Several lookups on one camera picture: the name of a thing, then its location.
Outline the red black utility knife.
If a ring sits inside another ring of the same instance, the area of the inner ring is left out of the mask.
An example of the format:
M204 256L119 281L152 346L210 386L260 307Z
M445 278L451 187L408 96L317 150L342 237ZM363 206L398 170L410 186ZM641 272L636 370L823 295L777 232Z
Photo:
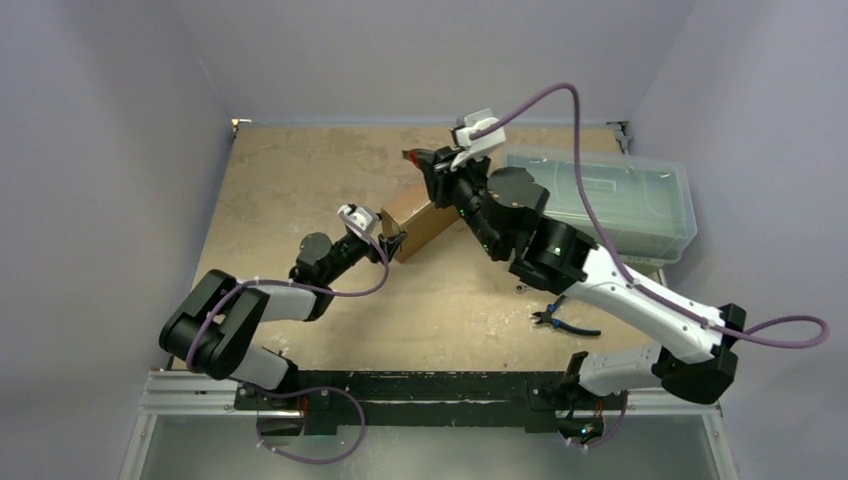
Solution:
M402 158L409 161L416 168L421 170L424 165L430 164L432 161L432 151L421 148L414 148L402 151Z

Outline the brown cardboard express box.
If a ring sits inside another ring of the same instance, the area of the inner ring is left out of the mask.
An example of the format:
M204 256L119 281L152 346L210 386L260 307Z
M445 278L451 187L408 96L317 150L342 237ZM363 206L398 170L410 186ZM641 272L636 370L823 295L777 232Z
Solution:
M437 208L424 184L408 187L384 204L380 214L385 236L406 233L406 238L393 255L399 263L407 261L460 218L453 206Z

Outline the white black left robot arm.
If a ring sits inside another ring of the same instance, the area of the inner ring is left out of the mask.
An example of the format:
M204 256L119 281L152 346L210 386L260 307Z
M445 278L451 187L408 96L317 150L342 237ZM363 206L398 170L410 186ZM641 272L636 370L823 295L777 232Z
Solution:
M406 233L362 239L352 230L337 241L324 233L304 237L290 279L238 281L208 271L163 326L158 344L165 352L209 377L237 379L259 387L272 408L297 399L297 367L279 353L254 343L262 322L314 321L337 292L330 285L362 259L391 261Z

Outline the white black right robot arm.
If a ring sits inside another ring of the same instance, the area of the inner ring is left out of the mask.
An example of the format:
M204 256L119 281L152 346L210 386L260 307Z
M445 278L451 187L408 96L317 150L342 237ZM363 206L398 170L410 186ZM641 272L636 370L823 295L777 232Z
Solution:
M557 396L576 407L655 387L695 404L721 397L735 378L731 336L744 326L744 309L700 304L618 266L593 237L545 215L549 192L526 169L491 169L483 158L453 170L460 153L415 148L403 157L421 172L434 206L455 208L489 258L508 262L522 283L599 308L651 339L613 354L574 354Z

